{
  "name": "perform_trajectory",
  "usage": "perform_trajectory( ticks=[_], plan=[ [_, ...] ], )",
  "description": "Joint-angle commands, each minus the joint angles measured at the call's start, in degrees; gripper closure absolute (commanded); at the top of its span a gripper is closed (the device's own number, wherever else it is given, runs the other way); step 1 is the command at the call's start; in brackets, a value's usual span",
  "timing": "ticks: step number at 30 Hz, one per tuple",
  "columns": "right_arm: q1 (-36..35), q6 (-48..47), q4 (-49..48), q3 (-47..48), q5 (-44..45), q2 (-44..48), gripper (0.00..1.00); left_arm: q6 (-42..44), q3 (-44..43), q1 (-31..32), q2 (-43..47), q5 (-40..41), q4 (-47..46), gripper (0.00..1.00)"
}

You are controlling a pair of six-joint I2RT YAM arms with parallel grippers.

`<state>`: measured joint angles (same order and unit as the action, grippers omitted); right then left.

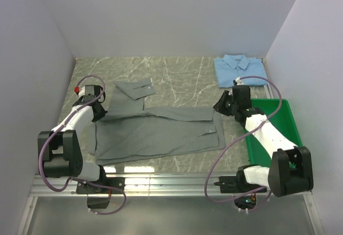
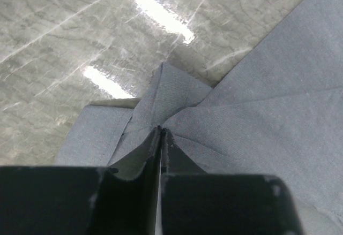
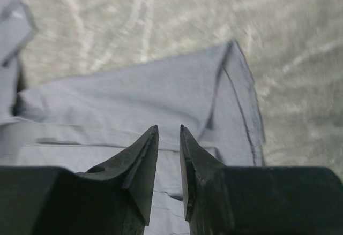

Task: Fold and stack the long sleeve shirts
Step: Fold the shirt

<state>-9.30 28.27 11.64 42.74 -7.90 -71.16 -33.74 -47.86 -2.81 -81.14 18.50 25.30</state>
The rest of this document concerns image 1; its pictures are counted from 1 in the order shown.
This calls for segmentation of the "grey long sleeve shirt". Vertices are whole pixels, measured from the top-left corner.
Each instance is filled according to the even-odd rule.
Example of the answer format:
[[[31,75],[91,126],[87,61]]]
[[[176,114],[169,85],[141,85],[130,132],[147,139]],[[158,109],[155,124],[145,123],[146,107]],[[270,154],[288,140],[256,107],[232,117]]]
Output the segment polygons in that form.
[[[115,81],[106,115],[90,128],[88,153],[100,165],[223,149],[221,115],[212,107],[150,107],[149,78]]]

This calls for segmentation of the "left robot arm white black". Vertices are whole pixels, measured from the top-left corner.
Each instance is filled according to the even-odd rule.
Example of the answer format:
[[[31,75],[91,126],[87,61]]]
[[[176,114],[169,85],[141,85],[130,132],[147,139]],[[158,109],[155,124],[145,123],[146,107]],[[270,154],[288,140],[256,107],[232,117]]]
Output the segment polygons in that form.
[[[107,111],[100,98],[105,98],[105,89],[99,85],[76,87],[79,99],[71,112],[56,127],[38,135],[39,174],[44,183],[52,188],[47,178],[67,177],[89,181],[95,193],[103,193],[108,187],[104,168],[83,160],[79,137],[86,125],[103,118]]]

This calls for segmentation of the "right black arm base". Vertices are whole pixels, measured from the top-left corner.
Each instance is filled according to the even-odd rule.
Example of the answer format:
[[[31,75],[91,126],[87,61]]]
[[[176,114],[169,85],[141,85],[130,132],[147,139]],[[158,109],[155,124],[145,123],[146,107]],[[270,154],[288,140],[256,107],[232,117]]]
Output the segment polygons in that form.
[[[248,191],[259,188],[259,185],[248,184],[244,181],[244,178],[239,178],[238,176],[220,176],[219,181],[215,182],[213,185],[220,187],[220,193],[222,194],[242,194]],[[265,193],[267,188],[261,189],[256,192],[249,193],[243,197],[234,200],[235,206],[238,210],[244,210],[248,212],[257,207],[257,196],[256,193]]]

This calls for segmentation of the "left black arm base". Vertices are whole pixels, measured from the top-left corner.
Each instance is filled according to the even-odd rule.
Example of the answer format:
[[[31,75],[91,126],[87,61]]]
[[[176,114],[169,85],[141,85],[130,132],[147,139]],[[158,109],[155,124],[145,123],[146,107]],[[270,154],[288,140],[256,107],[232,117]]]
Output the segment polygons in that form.
[[[109,177],[92,182],[78,181],[76,194],[87,196],[86,203],[89,211],[98,215],[110,215],[117,213],[125,206],[127,197],[124,188],[124,177]],[[123,196],[122,204],[115,210],[103,212],[110,207],[110,201],[114,195]]]

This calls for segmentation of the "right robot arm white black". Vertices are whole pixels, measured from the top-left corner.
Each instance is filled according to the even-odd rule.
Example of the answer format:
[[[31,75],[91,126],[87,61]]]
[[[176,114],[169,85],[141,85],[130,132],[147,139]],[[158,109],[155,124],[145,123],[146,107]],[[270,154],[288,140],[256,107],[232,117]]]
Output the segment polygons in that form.
[[[241,166],[236,186],[242,192],[266,187],[277,196],[307,192],[313,189],[310,150],[287,139],[270,121],[268,115],[252,103],[250,88],[236,85],[224,91],[213,109],[234,119],[252,135],[271,159],[270,166]]]

